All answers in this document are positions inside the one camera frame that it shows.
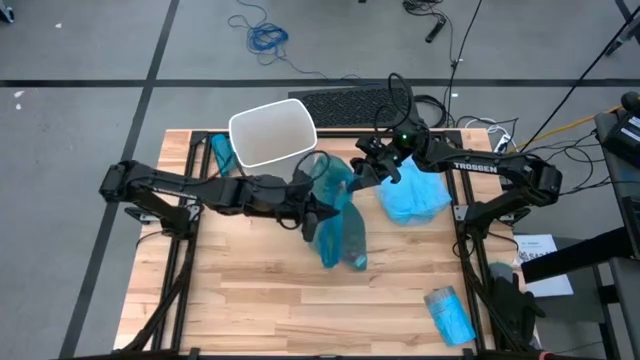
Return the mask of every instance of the concrete floor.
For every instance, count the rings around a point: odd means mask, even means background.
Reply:
[[[6,2],[15,10],[16,23],[0,24],[0,80],[145,79],[170,5],[169,0]],[[448,30],[426,44],[424,36],[433,20],[409,16],[399,0],[369,0],[365,5],[355,0],[252,2],[265,6],[269,21],[290,33],[289,57],[305,70],[331,77],[357,73],[381,78],[391,71],[406,78],[450,75]],[[632,11],[637,2],[627,1]],[[440,8],[455,26],[457,53],[475,6],[445,0]],[[227,27],[227,18],[235,13],[247,14],[252,22],[259,19],[259,13],[234,1],[179,0],[157,78],[313,78],[282,63],[258,65],[244,47],[244,32]],[[613,0],[485,0],[456,78],[575,79],[622,21]],[[631,42],[603,59],[589,78],[640,79],[639,58],[640,47]],[[144,83],[115,88],[7,84],[0,81],[0,227],[5,234],[0,252],[0,357],[54,358],[103,218],[105,204],[97,189],[108,165],[123,153],[140,109],[142,88],[136,86]],[[525,141],[568,90],[528,85],[456,87],[459,96],[453,99],[452,113],[494,119],[519,116],[515,138]],[[305,89],[268,86],[153,89],[137,143],[130,144],[136,145],[133,157],[155,164],[166,129],[223,128],[237,112]],[[414,93],[441,97],[443,90],[417,87]],[[579,88],[549,128],[610,108],[628,90]],[[25,93],[16,98],[17,91]],[[427,121],[430,111],[420,108]],[[593,124],[585,124],[550,142],[577,139],[592,129]],[[597,148],[591,151],[596,158],[602,156]],[[587,175],[587,165],[566,157],[557,156],[553,163],[563,171],[566,188]],[[597,164],[593,179],[606,174],[604,164]],[[516,230],[586,238],[620,225],[613,191],[603,187],[534,209]],[[77,355],[111,350],[138,234],[139,226],[118,211]],[[554,351],[598,341],[594,326],[539,322],[543,345]],[[623,326],[619,329],[621,351],[631,357]],[[573,354],[603,356],[600,345]]]

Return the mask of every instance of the blue plastic bag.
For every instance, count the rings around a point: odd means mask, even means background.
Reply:
[[[353,180],[353,172],[340,158],[329,155],[330,163],[324,156],[318,158],[311,170],[311,177],[324,173],[313,183],[313,193],[318,200],[333,206],[340,214],[326,219],[316,228],[311,245],[322,258],[322,265],[329,269],[342,259],[355,270],[367,268],[367,247],[365,225],[347,192],[347,185]]]
[[[421,225],[431,221],[451,202],[451,196],[438,173],[418,169],[411,157],[398,168],[402,179],[392,184],[385,179],[376,188],[378,199],[389,218],[400,225]]]

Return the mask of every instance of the wooden table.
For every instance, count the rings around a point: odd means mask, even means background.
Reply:
[[[491,151],[484,129],[461,132],[465,148]],[[159,169],[184,173],[190,135],[191,130],[166,132]],[[348,163],[362,156],[354,144],[351,138],[321,138],[317,149]],[[211,163],[213,173],[215,161]],[[459,174],[455,175],[463,202]],[[497,176],[470,176],[477,201],[501,193]],[[387,218],[372,188],[356,192],[353,203],[366,224],[365,272],[342,264],[324,269],[299,231],[284,230],[273,219],[224,217],[205,210],[181,352],[199,347],[203,354],[445,355],[473,348],[473,342],[445,346],[423,302],[433,289],[452,285],[467,307],[460,260],[451,251],[455,241],[451,210],[427,225],[405,227]],[[142,235],[157,230],[159,225],[144,226]],[[491,230],[513,236],[504,225]],[[155,235],[140,244],[115,348],[133,339],[158,304],[169,243]],[[514,245],[504,240],[490,236],[485,246],[489,263],[511,264],[516,257]],[[173,313],[165,327],[165,347]],[[481,317],[490,344],[484,306]]]

